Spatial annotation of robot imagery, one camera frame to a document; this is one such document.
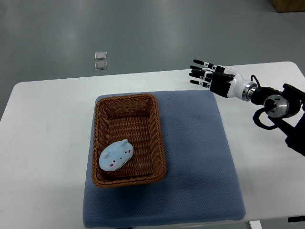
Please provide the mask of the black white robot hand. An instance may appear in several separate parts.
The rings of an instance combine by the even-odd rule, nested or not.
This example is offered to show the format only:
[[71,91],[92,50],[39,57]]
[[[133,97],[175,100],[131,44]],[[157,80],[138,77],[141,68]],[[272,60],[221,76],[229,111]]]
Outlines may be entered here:
[[212,69],[212,72],[203,68],[191,65],[191,73],[189,75],[201,80],[211,79],[211,83],[191,80],[190,83],[210,88],[210,91],[225,97],[225,98],[239,98],[243,101],[250,101],[250,91],[257,88],[257,84],[253,81],[245,80],[242,75],[232,69],[224,68],[209,62],[194,59],[193,63],[203,66],[203,68]]

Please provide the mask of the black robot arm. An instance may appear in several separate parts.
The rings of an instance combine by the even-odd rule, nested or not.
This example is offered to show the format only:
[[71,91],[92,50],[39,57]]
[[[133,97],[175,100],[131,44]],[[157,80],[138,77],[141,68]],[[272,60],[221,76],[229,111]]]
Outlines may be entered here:
[[224,98],[236,97],[260,105],[253,115],[253,122],[265,130],[280,129],[286,135],[287,146],[305,154],[305,118],[302,116],[295,126],[285,121],[304,110],[304,92],[287,83],[283,85],[283,91],[263,87],[255,75],[245,80],[240,73],[220,65],[196,59],[193,63],[189,74],[192,84]]

